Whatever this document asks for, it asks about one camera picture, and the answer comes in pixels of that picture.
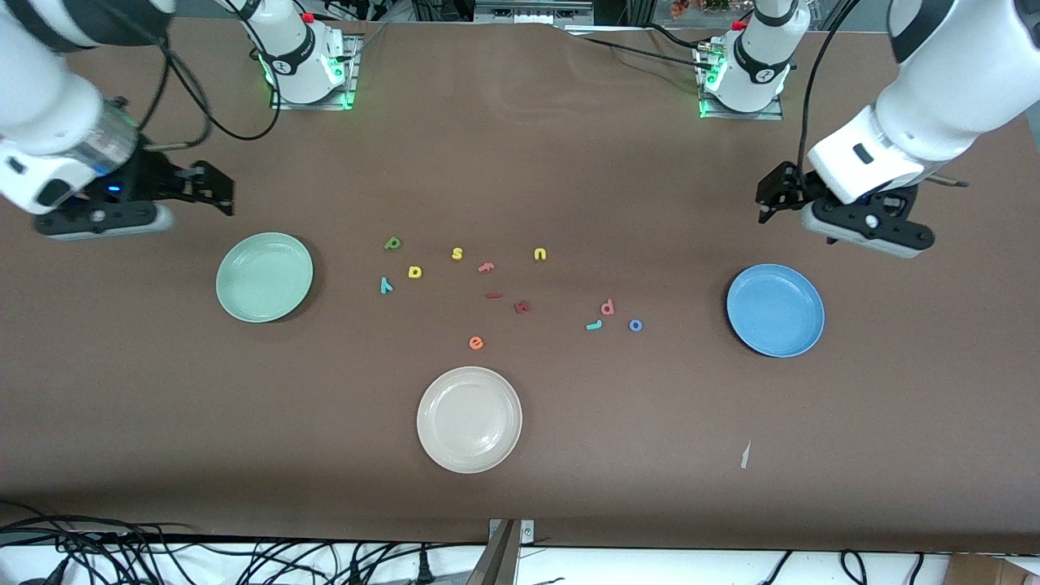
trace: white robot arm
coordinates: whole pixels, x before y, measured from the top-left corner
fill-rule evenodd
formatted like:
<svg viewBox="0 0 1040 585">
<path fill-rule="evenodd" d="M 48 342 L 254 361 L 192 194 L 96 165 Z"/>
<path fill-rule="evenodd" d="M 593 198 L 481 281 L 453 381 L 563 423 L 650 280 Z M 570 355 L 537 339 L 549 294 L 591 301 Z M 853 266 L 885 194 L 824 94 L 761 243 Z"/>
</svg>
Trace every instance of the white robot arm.
<svg viewBox="0 0 1040 585">
<path fill-rule="evenodd" d="M 291 0 L 215 1 L 249 22 L 280 103 L 309 104 L 343 85 L 344 68 L 334 66 L 340 31 L 306 19 Z M 0 192 L 46 215 L 35 220 L 38 231 L 61 239 L 160 231 L 173 214 L 155 199 L 232 213 L 230 179 L 206 163 L 183 170 L 142 152 L 133 121 L 59 54 L 150 44 L 164 35 L 174 8 L 174 0 L 0 0 Z M 147 201 L 115 209 L 128 196 Z"/>
<path fill-rule="evenodd" d="M 759 183 L 759 223 L 801 209 L 831 243 L 914 257 L 934 241 L 907 221 L 916 185 L 1040 101 L 1040 0 L 892 0 L 888 26 L 895 81 L 811 149 L 814 173 Z"/>
<path fill-rule="evenodd" d="M 722 37 L 719 72 L 705 83 L 726 107 L 739 112 L 759 111 L 783 91 L 790 57 L 809 30 L 806 0 L 758 0 L 744 30 Z"/>
</svg>

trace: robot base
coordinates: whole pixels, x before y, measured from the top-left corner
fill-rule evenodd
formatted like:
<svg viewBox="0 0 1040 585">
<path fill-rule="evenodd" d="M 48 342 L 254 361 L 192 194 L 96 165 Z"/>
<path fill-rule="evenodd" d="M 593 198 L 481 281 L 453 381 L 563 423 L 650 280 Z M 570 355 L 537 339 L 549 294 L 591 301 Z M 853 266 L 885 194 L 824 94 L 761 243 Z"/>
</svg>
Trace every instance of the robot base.
<svg viewBox="0 0 1040 585">
<path fill-rule="evenodd" d="M 710 41 L 699 43 L 693 50 L 694 61 L 710 65 L 718 68 L 719 59 L 723 55 L 723 43 L 721 36 L 713 36 Z M 773 98 L 770 105 L 758 111 L 745 112 L 730 109 L 723 105 L 719 98 L 704 88 L 704 85 L 713 81 L 710 79 L 716 75 L 717 69 L 697 69 L 697 93 L 700 95 L 700 116 L 701 118 L 726 118 L 730 120 L 783 120 L 783 109 L 780 107 L 780 97 Z"/>
<path fill-rule="evenodd" d="M 278 92 L 271 92 L 270 108 L 340 111 L 354 108 L 355 94 L 358 91 L 358 76 L 361 73 L 361 47 L 364 45 L 363 34 L 336 34 L 342 42 L 333 42 L 331 58 L 335 62 L 332 68 L 342 68 L 343 82 L 334 87 L 324 98 L 316 102 L 300 104 L 285 101 Z"/>
</svg>

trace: power cord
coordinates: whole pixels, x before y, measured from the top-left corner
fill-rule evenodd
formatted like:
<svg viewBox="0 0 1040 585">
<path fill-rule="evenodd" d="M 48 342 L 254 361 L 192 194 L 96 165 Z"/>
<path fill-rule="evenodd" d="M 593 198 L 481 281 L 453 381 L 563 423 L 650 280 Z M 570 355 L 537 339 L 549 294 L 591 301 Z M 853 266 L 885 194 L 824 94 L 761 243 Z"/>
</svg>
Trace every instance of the power cord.
<svg viewBox="0 0 1040 585">
<path fill-rule="evenodd" d="M 165 55 L 162 56 L 162 75 L 159 77 L 159 84 L 155 88 L 155 94 L 152 95 L 152 101 L 148 104 L 148 109 L 145 110 L 145 116 L 141 117 L 140 123 L 137 124 L 137 130 L 144 132 L 145 126 L 152 121 L 152 117 L 155 116 L 155 111 L 159 109 L 159 101 L 162 100 L 162 95 L 166 93 L 166 83 L 170 81 L 170 70 L 172 68 L 171 61 Z"/>
<path fill-rule="evenodd" d="M 415 578 L 415 585 L 430 585 L 437 578 L 430 570 L 430 557 L 426 555 L 426 545 L 423 544 L 419 548 L 419 575 Z"/>
<path fill-rule="evenodd" d="M 910 581 L 907 585 L 914 585 L 917 583 L 917 574 L 920 573 L 921 565 L 925 564 L 925 553 L 917 553 L 917 562 L 913 565 L 913 570 L 910 571 Z"/>
<path fill-rule="evenodd" d="M 603 45 L 604 47 L 610 47 L 610 48 L 614 48 L 614 49 L 621 49 L 622 51 L 628 51 L 630 53 L 638 53 L 640 55 L 646 55 L 648 57 L 653 57 L 655 59 L 661 59 L 661 60 L 666 60 L 666 61 L 672 61 L 672 62 L 677 62 L 677 63 L 682 63 L 682 65 L 688 65 L 690 67 L 698 68 L 698 69 L 711 69 L 710 65 L 704 63 L 704 62 L 696 62 L 696 61 L 692 61 L 692 60 L 687 60 L 687 59 L 680 59 L 678 57 L 673 57 L 673 56 L 669 56 L 669 55 L 661 55 L 660 53 L 654 53 L 654 52 L 651 52 L 651 51 L 644 51 L 643 49 L 636 49 L 634 47 L 628 47 L 628 46 L 625 46 L 625 45 L 618 45 L 617 43 L 610 43 L 609 41 L 600 41 L 599 39 L 590 39 L 588 36 L 582 36 L 581 39 L 584 39 L 586 41 L 588 41 L 590 43 L 595 43 L 597 45 Z"/>
<path fill-rule="evenodd" d="M 859 579 L 857 579 L 856 576 L 852 574 L 852 570 L 849 569 L 849 561 L 847 559 L 850 555 L 854 559 L 856 559 L 857 563 L 859 563 L 859 575 L 860 575 Z M 841 551 L 840 560 L 841 560 L 841 570 L 843 570 L 846 575 L 849 576 L 849 579 L 851 579 L 853 583 L 855 583 L 856 585 L 866 585 L 866 565 L 863 564 L 863 557 L 859 556 L 859 553 L 851 549 L 846 549 L 844 551 Z"/>
<path fill-rule="evenodd" d="M 795 551 L 787 551 L 787 552 L 785 552 L 783 554 L 783 556 L 780 557 L 780 560 L 777 561 L 776 566 L 773 567 L 773 573 L 770 574 L 769 579 L 766 579 L 765 581 L 762 581 L 761 583 L 759 583 L 759 585 L 773 585 L 773 583 L 776 582 L 777 577 L 780 575 L 780 569 L 783 568 L 783 565 L 787 563 L 787 559 L 789 559 L 790 556 L 794 555 L 794 554 L 795 554 Z"/>
<path fill-rule="evenodd" d="M 661 26 L 659 24 L 650 22 L 650 23 L 647 23 L 647 24 L 640 25 L 640 28 L 650 28 L 650 29 L 656 30 L 657 32 L 664 34 L 666 39 L 668 39 L 669 41 L 671 41 L 672 43 L 675 43 L 676 45 L 678 45 L 680 47 L 685 47 L 687 49 L 696 49 L 697 48 L 697 43 L 691 43 L 688 41 L 683 41 L 682 39 L 679 39 L 678 36 L 672 34 L 672 31 L 670 31 L 669 29 L 665 28 L 664 26 Z"/>
<path fill-rule="evenodd" d="M 802 133 L 798 138 L 798 161 L 796 162 L 796 168 L 798 169 L 799 180 L 802 183 L 802 188 L 808 187 L 805 178 L 805 144 L 809 138 L 809 101 L 812 96 L 812 85 L 816 80 L 816 72 L 820 71 L 820 63 L 824 60 L 824 54 L 827 53 L 827 48 L 831 46 L 831 41 L 834 40 L 834 35 L 837 33 L 838 28 L 841 27 L 841 23 L 849 17 L 859 4 L 860 0 L 852 0 L 843 8 L 841 12 L 838 14 L 838 18 L 834 21 L 834 27 L 831 28 L 827 33 L 827 37 L 824 39 L 824 44 L 820 47 L 820 52 L 816 53 L 816 59 L 812 62 L 812 70 L 809 72 L 809 80 L 805 85 L 805 100 L 802 102 Z"/>
<path fill-rule="evenodd" d="M 197 106 L 199 106 L 199 109 L 202 110 L 203 116 L 205 116 L 206 119 L 209 120 L 209 122 L 212 123 L 214 126 L 216 126 L 222 132 L 228 134 L 232 138 L 243 142 L 250 142 L 250 141 L 258 141 L 266 136 L 268 133 L 270 133 L 271 129 L 275 128 L 275 125 L 278 123 L 279 120 L 279 115 L 281 113 L 281 108 L 278 107 L 275 108 L 275 115 L 271 117 L 271 120 L 267 124 L 267 127 L 256 134 L 242 135 L 228 129 L 224 124 L 220 124 L 220 122 L 213 117 L 213 113 L 209 107 L 209 102 L 206 99 L 205 92 L 202 88 L 202 84 L 199 82 L 199 78 L 196 77 L 191 69 L 187 67 L 187 65 L 184 62 L 183 59 L 181 59 L 180 55 L 178 55 L 176 51 L 174 51 L 170 47 L 166 47 L 162 43 L 161 39 L 155 36 L 151 32 L 146 30 L 144 27 L 134 22 L 133 19 L 128 17 L 125 12 L 113 6 L 109 0 L 89 0 L 89 1 L 95 3 L 95 5 L 100 6 L 102 9 L 104 9 L 111 16 L 115 17 L 115 19 L 119 20 L 121 23 L 123 23 L 123 25 L 129 27 L 134 32 L 141 35 L 152 45 L 158 47 L 159 50 L 162 51 L 162 54 L 166 58 L 171 59 L 173 63 L 174 75 L 177 76 L 181 84 L 184 85 L 184 88 L 187 91 L 188 96 L 191 97 L 191 100 L 196 103 Z M 260 40 L 260 35 L 257 34 L 256 30 L 253 28 L 253 25 L 250 24 L 249 19 L 242 17 L 241 12 L 236 10 L 234 5 L 229 0 L 222 0 L 222 2 L 225 4 L 225 6 L 228 7 L 229 10 L 231 10 L 232 14 L 234 14 L 238 18 L 239 21 L 242 22 L 245 28 L 249 29 L 250 33 L 253 35 L 253 39 L 256 41 L 257 46 L 260 47 L 260 51 L 266 54 L 267 49 L 264 47 L 263 41 Z M 278 75 L 272 73 L 271 79 L 274 80 L 275 83 L 275 93 L 281 96 L 281 86 L 279 84 Z"/>
</svg>

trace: black cable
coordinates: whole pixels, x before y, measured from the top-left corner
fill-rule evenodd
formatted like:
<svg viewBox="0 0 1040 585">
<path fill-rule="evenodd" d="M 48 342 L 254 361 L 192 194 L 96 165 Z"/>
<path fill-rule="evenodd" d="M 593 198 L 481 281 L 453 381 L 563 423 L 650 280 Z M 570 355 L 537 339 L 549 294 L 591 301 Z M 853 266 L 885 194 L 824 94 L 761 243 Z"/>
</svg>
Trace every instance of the black cable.
<svg viewBox="0 0 1040 585">
<path fill-rule="evenodd" d="M 761 585 L 773 585 L 773 583 L 776 582 L 777 577 L 780 575 L 780 569 L 783 568 L 783 565 L 787 562 L 787 559 L 789 559 L 790 556 L 794 554 L 795 551 L 787 551 L 786 553 L 784 553 L 783 556 L 780 557 L 780 560 L 777 561 L 776 566 L 773 567 L 773 573 L 770 574 L 770 578 L 766 579 L 765 581 L 762 581 Z"/>
<path fill-rule="evenodd" d="M 181 59 L 180 55 L 178 55 L 176 51 L 163 45 L 160 39 L 156 37 L 148 30 L 145 30 L 140 25 L 134 22 L 133 19 L 128 17 L 119 8 L 115 8 L 109 2 L 109 0 L 89 0 L 89 1 L 95 3 L 96 5 L 101 6 L 102 9 L 108 11 L 110 15 L 115 17 L 125 26 L 130 27 L 131 29 L 134 30 L 134 32 L 145 37 L 149 43 L 158 47 L 159 50 L 162 51 L 163 55 L 168 57 L 173 62 L 174 75 L 177 76 L 177 78 L 184 85 L 184 88 L 187 90 L 188 96 L 190 96 L 191 100 L 196 102 L 196 105 L 199 106 L 199 109 L 202 110 L 203 115 L 207 118 L 207 120 L 209 120 L 209 122 L 212 123 L 214 126 L 216 126 L 222 132 L 228 134 L 232 138 L 250 142 L 250 141 L 258 141 L 266 136 L 271 131 L 271 129 L 275 128 L 275 124 L 278 123 L 279 115 L 281 112 L 281 108 L 279 107 L 275 108 L 275 115 L 271 117 L 270 123 L 268 123 L 267 127 L 258 132 L 257 134 L 242 135 L 228 129 L 224 124 L 220 124 L 220 122 L 213 117 L 213 113 L 209 108 L 209 103 L 205 99 L 205 93 L 202 90 L 202 84 L 199 82 L 198 77 L 196 77 L 191 69 L 188 68 L 188 66 L 184 62 L 183 59 Z M 242 17 L 242 14 L 239 12 L 237 9 L 235 9 L 234 5 L 229 0 L 222 0 L 222 2 L 228 7 L 228 9 L 231 12 L 233 12 L 238 18 L 238 20 L 242 22 L 245 28 L 249 29 L 250 33 L 253 35 L 253 40 L 256 42 L 257 46 L 260 47 L 260 52 L 262 52 L 263 54 L 267 54 L 267 49 L 266 47 L 264 47 L 263 41 L 260 40 L 260 35 L 257 34 L 256 29 L 253 28 L 252 24 L 250 24 L 249 19 Z M 281 86 L 279 84 L 278 74 L 271 72 L 270 77 L 275 83 L 275 93 L 278 94 L 279 99 L 281 99 Z"/>
<path fill-rule="evenodd" d="M 145 110 L 145 116 L 141 117 L 140 123 L 137 124 L 137 131 L 145 131 L 145 126 L 148 126 L 148 123 L 152 121 L 152 117 L 155 116 L 155 110 L 159 108 L 159 100 L 162 99 L 162 95 L 166 92 L 166 82 L 170 81 L 171 68 L 170 59 L 166 55 L 162 55 L 162 76 L 159 77 L 159 85 L 155 88 L 155 94 L 152 96 L 151 103 L 148 104 L 148 109 Z"/>
<path fill-rule="evenodd" d="M 290 574 L 290 573 L 292 573 L 294 570 L 301 569 L 303 567 L 303 565 L 298 564 L 300 561 L 304 560 L 306 557 L 309 557 L 309 556 L 313 555 L 314 553 L 317 553 L 318 551 L 320 551 L 321 549 L 324 549 L 326 546 L 332 546 L 332 545 L 333 545 L 332 542 L 321 542 L 317 546 L 315 546 L 315 548 L 313 548 L 313 549 L 305 552 L 304 554 L 302 554 L 298 557 L 292 559 L 291 561 L 286 562 L 285 566 L 283 566 L 281 570 L 279 570 L 278 573 L 276 573 L 269 579 L 265 579 L 264 580 L 264 585 L 275 585 L 275 583 L 277 583 L 279 577 L 282 577 L 283 575 L 288 575 L 288 574 Z M 320 577 L 322 577 L 324 579 L 329 579 L 328 575 L 326 575 L 324 573 L 322 573 L 320 570 L 317 570 L 317 569 L 314 569 L 314 571 L 311 573 L 311 578 L 313 579 L 315 575 L 320 576 Z"/>
<path fill-rule="evenodd" d="M 391 544 L 389 546 L 384 548 L 383 552 L 380 553 L 379 558 L 372 561 L 367 567 L 365 567 L 368 569 L 368 574 L 366 574 L 365 578 L 361 580 L 361 585 L 368 585 L 368 582 L 372 580 L 372 576 L 375 575 L 375 569 L 379 568 L 380 563 L 382 563 L 387 558 L 387 555 L 390 554 L 390 551 L 393 551 L 395 546 L 397 546 L 397 544 Z"/>
<path fill-rule="evenodd" d="M 834 28 L 827 33 L 827 37 L 824 39 L 824 44 L 820 47 L 820 52 L 816 53 L 816 59 L 812 62 L 812 71 L 809 72 L 809 80 L 805 84 L 805 101 L 802 102 L 802 133 L 798 138 L 798 161 L 796 162 L 799 180 L 802 183 L 803 190 L 808 187 L 803 164 L 805 162 L 805 143 L 809 138 L 809 100 L 812 96 L 812 85 L 816 80 L 816 72 L 820 70 L 820 63 L 824 60 L 824 54 L 827 52 L 827 48 L 831 45 L 831 41 L 837 33 L 841 23 L 843 23 L 846 18 L 849 17 L 849 14 L 852 12 L 853 8 L 859 4 L 859 1 L 860 0 L 852 0 L 846 4 L 844 8 L 841 9 L 837 20 L 834 21 Z"/>
<path fill-rule="evenodd" d="M 648 57 L 654 57 L 657 59 L 662 59 L 666 61 L 678 62 L 682 65 L 688 65 L 690 67 L 695 67 L 699 69 L 711 69 L 711 66 L 704 62 L 696 62 L 686 59 L 680 59 L 678 57 L 672 57 L 669 55 L 661 55 L 659 53 L 652 53 L 650 51 L 644 51 L 643 49 L 636 49 L 634 47 L 626 47 L 624 45 L 618 45 L 617 43 L 610 43 L 609 41 L 600 41 L 599 39 L 590 39 L 588 36 L 582 36 L 586 41 L 590 43 L 595 43 L 597 45 L 603 45 L 604 47 L 612 47 L 614 49 L 621 49 L 622 51 L 629 51 L 632 53 L 639 53 L 641 55 L 646 55 Z"/>
<path fill-rule="evenodd" d="M 925 553 L 917 553 L 917 562 L 913 565 L 913 570 L 910 571 L 910 581 L 907 585 L 914 585 L 917 582 L 917 574 L 920 573 L 921 565 L 925 564 Z"/>
<path fill-rule="evenodd" d="M 426 554 L 426 545 L 419 546 L 419 571 L 415 578 L 415 585 L 430 585 L 437 578 L 434 571 L 430 570 L 430 555 Z"/>
<path fill-rule="evenodd" d="M 856 562 L 859 563 L 859 574 L 861 576 L 860 579 L 857 579 L 856 576 L 852 574 L 852 570 L 849 569 L 849 564 L 848 561 L 846 560 L 849 555 L 852 555 L 853 558 L 856 559 Z M 856 585 L 866 585 L 866 565 L 863 564 L 863 557 L 859 556 L 859 553 L 857 553 L 856 551 L 853 551 L 851 549 L 846 549 L 844 551 L 841 551 L 840 559 L 841 559 L 841 570 L 846 571 L 846 575 L 849 576 L 849 579 L 851 579 L 852 582 L 855 583 Z"/>
<path fill-rule="evenodd" d="M 682 39 L 679 39 L 678 36 L 672 34 L 672 32 L 670 30 L 668 30 L 667 28 L 665 28 L 664 26 L 661 26 L 661 25 L 659 25 L 657 23 L 650 22 L 650 23 L 647 23 L 647 24 L 641 24 L 640 28 L 652 28 L 653 30 L 656 30 L 657 32 L 664 34 L 666 39 L 668 39 L 669 41 L 671 41 L 672 43 L 675 43 L 676 45 L 678 45 L 680 47 L 685 47 L 687 49 L 696 49 L 697 48 L 697 43 L 691 43 L 690 41 L 683 41 Z"/>
</svg>

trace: brown tablecloth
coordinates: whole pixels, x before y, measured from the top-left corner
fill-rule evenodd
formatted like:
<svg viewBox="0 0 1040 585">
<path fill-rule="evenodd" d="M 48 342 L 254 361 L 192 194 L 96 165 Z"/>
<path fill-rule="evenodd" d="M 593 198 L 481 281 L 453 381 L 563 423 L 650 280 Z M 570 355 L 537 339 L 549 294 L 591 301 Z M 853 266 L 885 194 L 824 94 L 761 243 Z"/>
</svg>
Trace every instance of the brown tablecloth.
<svg viewBox="0 0 1040 585">
<path fill-rule="evenodd" d="M 610 37 L 682 56 L 651 33 Z M 922 187 L 914 218 L 938 244 L 918 259 L 825 246 L 794 213 L 758 226 L 755 185 L 795 156 L 821 40 L 799 50 L 787 119 L 751 123 L 700 120 L 682 66 L 547 26 L 390 25 L 353 111 L 285 112 L 262 141 L 175 155 L 237 181 L 234 218 L 175 202 L 170 232 L 68 244 L 0 204 L 0 490 L 206 533 L 478 540 L 487 518 L 525 516 L 558 544 L 1037 552 L 1025 121 L 947 168 L 970 189 Z M 266 124 L 239 25 L 184 19 L 173 42 L 218 119 Z M 154 49 L 73 62 L 135 116 L 160 69 Z M 839 35 L 810 139 L 894 73 L 884 36 Z M 172 83 L 148 133 L 199 125 Z M 303 239 L 317 280 L 302 310 L 258 326 L 227 315 L 213 282 L 262 231 Z M 808 354 L 761 357 L 730 331 L 727 286 L 759 262 L 821 291 Z M 606 299 L 617 314 L 586 331 Z M 501 373 L 524 409 L 512 456 L 477 476 L 437 466 L 415 431 L 425 387 L 465 364 Z"/>
</svg>

